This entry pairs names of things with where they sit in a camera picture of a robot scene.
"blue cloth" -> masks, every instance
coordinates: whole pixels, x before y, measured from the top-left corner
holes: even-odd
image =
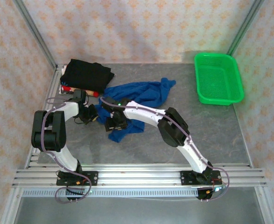
[[[171,87],[175,84],[175,80],[171,81],[167,78],[162,78],[161,82],[128,83],[105,89],[104,97],[109,96],[115,100],[128,98],[144,106],[159,107],[166,101]],[[95,105],[98,111],[97,121],[104,124],[105,120],[110,117],[110,113],[103,109],[100,104],[101,100],[99,99],[99,105]],[[143,132],[144,127],[144,122],[133,119],[128,122],[127,129],[112,131],[109,134],[109,139],[120,142],[129,133]]]

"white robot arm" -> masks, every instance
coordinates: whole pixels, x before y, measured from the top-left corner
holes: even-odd
[[[71,118],[80,118],[82,121],[94,120],[97,116],[96,109],[86,107],[85,91],[75,90],[74,97],[65,102],[63,107],[51,112],[46,119],[46,125],[52,129],[44,131],[44,146],[47,151],[51,151],[51,157],[55,157],[62,164],[60,172],[69,178],[71,175],[67,170],[82,173],[80,162],[74,158],[66,146],[65,122]],[[207,185],[211,183],[215,174],[212,174],[212,165],[204,158],[193,143],[188,125],[174,108],[158,110],[142,106],[129,99],[115,101],[112,98],[102,100],[102,107],[110,112],[111,117],[107,118],[105,129],[123,129],[127,126],[128,119],[136,119],[157,127],[165,143],[176,147],[192,168],[193,184]],[[41,148],[42,121],[46,111],[37,111],[34,117],[31,142],[33,147]]]
[[[166,114],[166,110],[158,110],[158,109],[142,106],[134,101],[127,103],[127,106],[135,107],[135,108],[129,108],[123,111],[126,118],[140,120],[147,124],[153,125],[155,127],[158,127],[159,120],[163,119],[163,116],[159,114]],[[156,113],[140,110],[137,108],[147,108]],[[198,157],[198,154],[195,153],[191,145],[193,145],[195,150],[197,150],[197,153],[200,155],[200,157]],[[190,166],[195,172],[202,173],[203,171],[205,171],[206,163],[208,161],[206,158],[204,158],[201,155],[201,153],[198,151],[197,147],[195,146],[192,140],[190,140],[190,142],[187,142],[187,139],[186,139],[182,146],[178,145],[176,146],[176,148],[183,154],[183,156],[190,163]]]

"green basket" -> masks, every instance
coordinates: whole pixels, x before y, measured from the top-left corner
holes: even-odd
[[[195,56],[197,93],[203,104],[230,105],[244,98],[236,60],[226,54]]]

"folded black shirt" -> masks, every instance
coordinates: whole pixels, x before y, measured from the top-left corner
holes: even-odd
[[[60,81],[69,87],[103,93],[113,77],[111,69],[99,63],[71,59]]]

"metal pole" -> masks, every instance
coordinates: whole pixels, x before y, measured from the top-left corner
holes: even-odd
[[[44,42],[41,34],[39,33],[32,17],[31,17],[31,15],[29,14],[29,11],[27,10],[27,8],[24,4],[24,2],[22,0],[14,0],[13,2],[16,5],[16,7],[19,9],[22,17],[26,21],[26,24],[28,25],[28,27],[31,30],[33,36],[35,37],[36,41],[38,42],[38,45],[40,46],[40,48],[44,52],[48,62],[50,63],[52,68],[55,69],[56,68],[55,60],[54,60],[51,52],[49,51],[46,43]]]
[[[249,29],[252,21],[255,18],[255,15],[258,13],[259,8],[261,7],[262,3],[264,0],[255,0],[254,3],[252,4],[248,15],[246,16],[243,24],[240,26],[238,33],[236,34],[234,40],[232,41],[232,44],[230,45],[227,54],[228,55],[233,55],[234,52],[236,51],[236,48],[239,46],[239,43],[243,39],[246,31]]]

